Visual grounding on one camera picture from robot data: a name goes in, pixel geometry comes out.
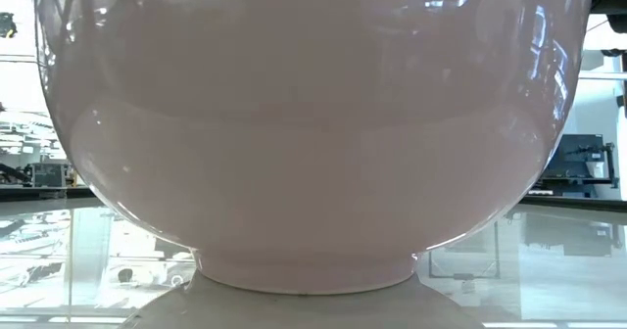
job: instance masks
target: bowl base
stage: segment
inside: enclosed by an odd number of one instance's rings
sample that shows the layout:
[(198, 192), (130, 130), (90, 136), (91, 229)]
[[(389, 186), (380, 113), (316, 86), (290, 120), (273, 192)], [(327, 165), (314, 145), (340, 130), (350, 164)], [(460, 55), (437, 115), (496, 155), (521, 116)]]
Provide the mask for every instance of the bowl base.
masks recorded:
[(242, 291), (194, 274), (139, 309), (124, 329), (483, 329), (417, 276), (380, 291), (345, 296), (284, 296)]
[(219, 283), (288, 295), (338, 295), (382, 289), (409, 279), (415, 267), (412, 256), (286, 263), (195, 252), (194, 259), (203, 275)]

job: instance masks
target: pink bowl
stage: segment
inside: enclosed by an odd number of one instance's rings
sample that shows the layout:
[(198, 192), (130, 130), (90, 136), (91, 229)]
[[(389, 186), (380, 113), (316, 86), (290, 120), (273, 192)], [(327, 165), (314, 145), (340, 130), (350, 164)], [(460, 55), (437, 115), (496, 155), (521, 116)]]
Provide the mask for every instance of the pink bowl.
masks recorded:
[(36, 0), (61, 141), (107, 205), (247, 289), (407, 279), (512, 207), (591, 0)]

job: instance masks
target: glossy glaze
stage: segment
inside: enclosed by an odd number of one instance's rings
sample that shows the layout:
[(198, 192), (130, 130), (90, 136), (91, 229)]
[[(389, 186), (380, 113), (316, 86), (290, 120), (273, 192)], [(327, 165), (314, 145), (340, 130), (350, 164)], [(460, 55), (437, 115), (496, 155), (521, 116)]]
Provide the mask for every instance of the glossy glaze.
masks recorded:
[(401, 281), (517, 202), (571, 106), (589, 4), (36, 8), (48, 105), (94, 192), (218, 281), (317, 294)]

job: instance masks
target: glass table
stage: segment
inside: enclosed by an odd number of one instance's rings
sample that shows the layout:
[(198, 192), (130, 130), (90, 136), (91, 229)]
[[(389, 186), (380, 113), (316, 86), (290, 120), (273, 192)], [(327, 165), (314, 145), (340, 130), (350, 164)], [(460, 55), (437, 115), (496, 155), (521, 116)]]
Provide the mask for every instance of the glass table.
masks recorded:
[[(0, 329), (116, 328), (195, 272), (96, 199), (0, 205)], [(486, 328), (627, 328), (627, 213), (518, 205), (418, 277)]]

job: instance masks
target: black equipment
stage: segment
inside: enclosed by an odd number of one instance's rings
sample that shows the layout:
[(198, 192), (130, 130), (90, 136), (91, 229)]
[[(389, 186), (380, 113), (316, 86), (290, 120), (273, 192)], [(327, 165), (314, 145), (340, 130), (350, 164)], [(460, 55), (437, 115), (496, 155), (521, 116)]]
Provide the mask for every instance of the black equipment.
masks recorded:
[(18, 33), (18, 26), (13, 22), (13, 14), (0, 12), (0, 38), (12, 38)]
[[(595, 185), (618, 188), (614, 171), (614, 145), (599, 134), (564, 134), (534, 191), (554, 196), (596, 198)], [(588, 163), (607, 163), (607, 177), (595, 177)]]
[(607, 15), (612, 30), (627, 32), (627, 0), (592, 0), (591, 13)]
[(66, 187), (66, 166), (63, 164), (32, 164), (34, 187)]
[(8, 177), (13, 177), (20, 182), (28, 183), (30, 182), (30, 176), (19, 171), (18, 169), (12, 168), (8, 165), (0, 163), (0, 173)]

